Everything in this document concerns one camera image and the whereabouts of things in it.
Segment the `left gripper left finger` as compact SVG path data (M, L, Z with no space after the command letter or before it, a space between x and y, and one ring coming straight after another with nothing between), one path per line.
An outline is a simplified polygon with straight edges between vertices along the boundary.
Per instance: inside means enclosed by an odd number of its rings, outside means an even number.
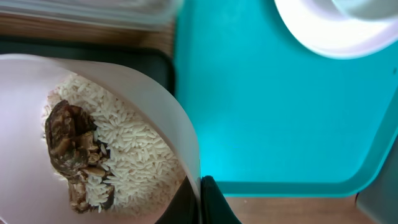
M199 224L197 198L187 177L155 224Z

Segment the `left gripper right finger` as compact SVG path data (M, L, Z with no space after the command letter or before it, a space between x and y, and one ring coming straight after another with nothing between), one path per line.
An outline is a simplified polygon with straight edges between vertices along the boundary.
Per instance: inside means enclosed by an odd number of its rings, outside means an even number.
M241 224L210 175L201 179L201 212L203 224Z

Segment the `rice and food scraps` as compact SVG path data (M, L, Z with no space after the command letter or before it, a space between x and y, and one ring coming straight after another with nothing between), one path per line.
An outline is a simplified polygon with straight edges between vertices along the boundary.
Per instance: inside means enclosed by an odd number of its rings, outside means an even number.
M147 215L169 203L184 178L177 157L149 123L79 75L48 93L42 126L74 212Z

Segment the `small white plate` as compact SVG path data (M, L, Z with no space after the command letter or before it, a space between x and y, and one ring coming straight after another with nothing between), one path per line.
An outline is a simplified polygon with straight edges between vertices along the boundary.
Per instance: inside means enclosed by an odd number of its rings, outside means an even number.
M197 198L200 150L184 109L162 85L122 65L25 54L1 55L1 220L6 223L155 223L167 207L142 218L70 209L68 187L53 173L42 138L48 93L76 73L133 107L178 157Z

